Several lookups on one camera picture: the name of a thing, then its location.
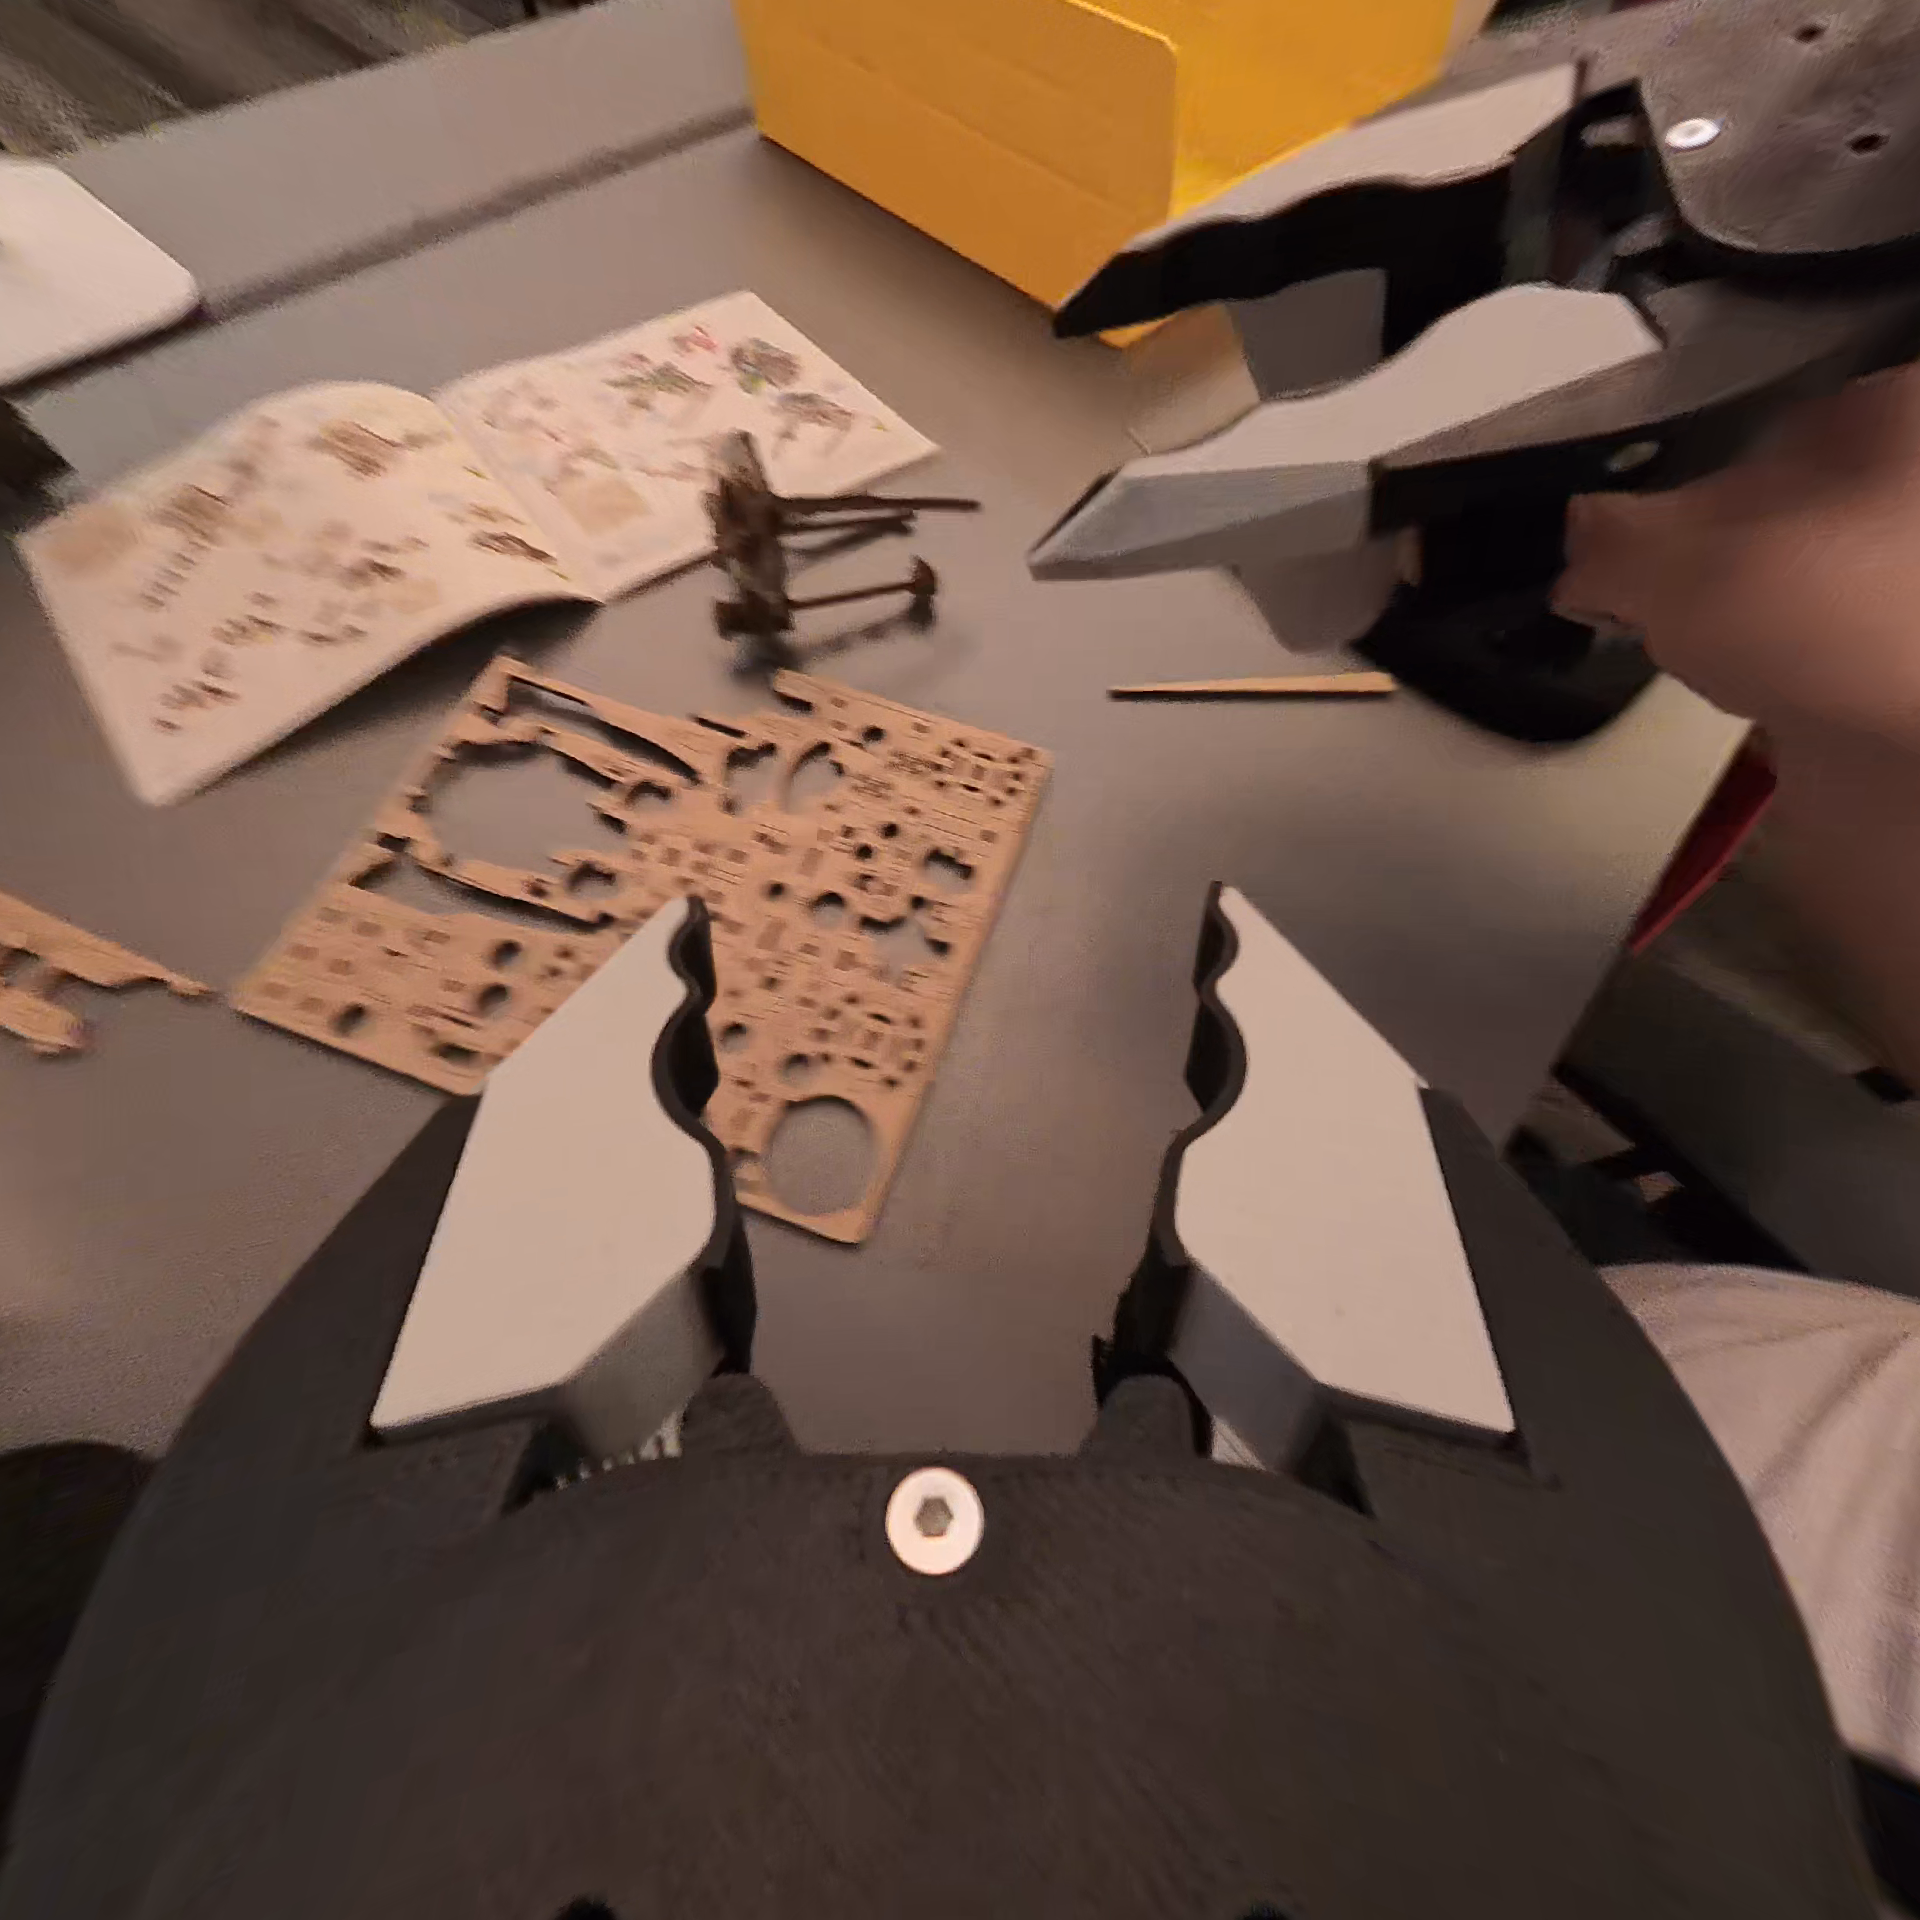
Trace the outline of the small wooden model part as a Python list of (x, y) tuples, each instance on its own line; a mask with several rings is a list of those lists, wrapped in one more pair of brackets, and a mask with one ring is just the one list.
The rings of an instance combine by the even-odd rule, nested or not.
[(159, 986), (186, 999), (210, 994), (203, 980), (4, 893), (4, 1035), (38, 1058), (81, 1054), (91, 1030), (61, 997), (76, 982), (108, 992)]

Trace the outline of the thin wooden stick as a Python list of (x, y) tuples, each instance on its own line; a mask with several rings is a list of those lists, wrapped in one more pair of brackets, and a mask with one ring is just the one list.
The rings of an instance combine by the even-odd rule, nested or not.
[(1399, 681), (1380, 670), (1343, 670), (1331, 674), (1238, 676), (1108, 687), (1117, 702), (1318, 702), (1378, 700), (1399, 691)]

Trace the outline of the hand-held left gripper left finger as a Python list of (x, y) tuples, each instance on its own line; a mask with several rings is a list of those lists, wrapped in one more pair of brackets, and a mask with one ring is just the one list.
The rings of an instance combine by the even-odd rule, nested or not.
[(534, 1418), (589, 1467), (659, 1450), (756, 1355), (718, 1088), (708, 912), (668, 899), (500, 1066), (426, 1244), (371, 1431)]

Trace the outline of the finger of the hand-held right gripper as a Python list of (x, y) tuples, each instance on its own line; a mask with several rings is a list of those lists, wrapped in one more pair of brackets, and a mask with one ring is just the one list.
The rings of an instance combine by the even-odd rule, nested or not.
[(1384, 352), (1386, 285), (1301, 284), (1227, 306), (1255, 405), (1096, 481), (1030, 549), (1038, 581), (1221, 569), (1269, 583), (1288, 564), (1373, 541), (1390, 454), (1572, 390), (1661, 346), (1617, 293), (1498, 289)]
[(1358, 380), (1494, 291), (1587, 83), (1528, 62), (1333, 132), (1136, 234), (1055, 310), (1089, 338), (1221, 306), (1261, 403)]

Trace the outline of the yellow box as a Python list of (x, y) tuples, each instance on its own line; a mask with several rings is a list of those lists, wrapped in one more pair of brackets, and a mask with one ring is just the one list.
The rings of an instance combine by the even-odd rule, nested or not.
[(1433, 83), (1492, 1), (735, 1), (756, 128), (1058, 306), (1125, 242)]

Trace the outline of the person's light clothing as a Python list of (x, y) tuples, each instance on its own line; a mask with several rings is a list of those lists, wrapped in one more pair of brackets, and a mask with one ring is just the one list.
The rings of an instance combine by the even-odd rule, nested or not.
[(1604, 1280), (1740, 1478), (1850, 1751), (1918, 1779), (1918, 1304), (1761, 1266)]

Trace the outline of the white flat object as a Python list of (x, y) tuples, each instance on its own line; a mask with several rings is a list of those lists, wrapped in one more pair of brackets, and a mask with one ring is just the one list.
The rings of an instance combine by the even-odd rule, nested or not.
[(51, 162), (2, 157), (2, 388), (142, 344), (201, 306), (197, 280)]

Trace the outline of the large cut-out plywood sheet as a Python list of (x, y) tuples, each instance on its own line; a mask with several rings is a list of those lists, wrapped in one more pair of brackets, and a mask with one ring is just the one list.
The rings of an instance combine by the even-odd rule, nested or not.
[(496, 657), (227, 1005), (470, 1094), (701, 899), (735, 1187), (862, 1244), (1051, 774), (1024, 740), (793, 670), (750, 713), (676, 717)]

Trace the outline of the dark wooden model assembly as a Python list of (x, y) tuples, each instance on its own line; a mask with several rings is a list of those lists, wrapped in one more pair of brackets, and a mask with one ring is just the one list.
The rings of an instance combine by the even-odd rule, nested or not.
[(795, 588), (795, 571), (879, 539), (905, 539), (924, 515), (977, 515), (969, 494), (782, 492), (761, 462), (756, 435), (721, 435), (712, 452), (704, 511), (710, 558), (727, 588), (712, 602), (712, 624), (735, 647), (740, 674), (797, 668), (799, 615), (880, 607), (871, 632), (924, 632), (937, 611), (941, 577), (913, 554), (905, 575), (856, 588)]

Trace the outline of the person's right forearm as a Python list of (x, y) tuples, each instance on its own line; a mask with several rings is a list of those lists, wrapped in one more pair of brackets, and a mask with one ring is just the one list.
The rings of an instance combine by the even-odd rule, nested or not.
[(1907, 1085), (1918, 1075), (1916, 641), (1791, 630), (1755, 715), (1776, 780), (1786, 889), (1850, 1016)]

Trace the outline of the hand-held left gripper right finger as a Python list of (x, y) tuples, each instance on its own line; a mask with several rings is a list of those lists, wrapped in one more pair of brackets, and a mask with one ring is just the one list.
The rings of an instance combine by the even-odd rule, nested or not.
[(1505, 1448), (1519, 1422), (1428, 1083), (1233, 884), (1197, 943), (1187, 1090), (1108, 1386), (1187, 1387), (1227, 1461), (1346, 1482), (1350, 1420)]

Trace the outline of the person's right hand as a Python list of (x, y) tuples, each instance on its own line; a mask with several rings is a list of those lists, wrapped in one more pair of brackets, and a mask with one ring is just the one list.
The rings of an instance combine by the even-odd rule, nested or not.
[(1733, 467), (1572, 503), (1553, 609), (1769, 732), (1918, 734), (1918, 371), (1795, 409)]

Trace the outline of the illustrated instruction booklet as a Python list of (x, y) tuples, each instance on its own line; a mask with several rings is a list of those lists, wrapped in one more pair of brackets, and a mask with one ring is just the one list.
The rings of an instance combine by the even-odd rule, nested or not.
[(127, 785), (167, 806), (445, 636), (600, 607), (706, 558), (733, 433), (803, 494), (939, 446), (733, 291), (428, 395), (273, 393), (17, 551)]

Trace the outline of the red fabric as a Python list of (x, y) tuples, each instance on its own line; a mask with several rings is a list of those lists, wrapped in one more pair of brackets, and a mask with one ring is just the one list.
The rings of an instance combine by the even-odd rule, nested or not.
[(1627, 952), (1642, 954), (1666, 933), (1697, 899), (1716, 888), (1717, 878), (1736, 859), (1772, 804), (1776, 776), (1772, 759), (1757, 734), (1750, 734), (1717, 778), (1693, 825), (1676, 844), (1657, 884), (1644, 901), (1627, 935)]

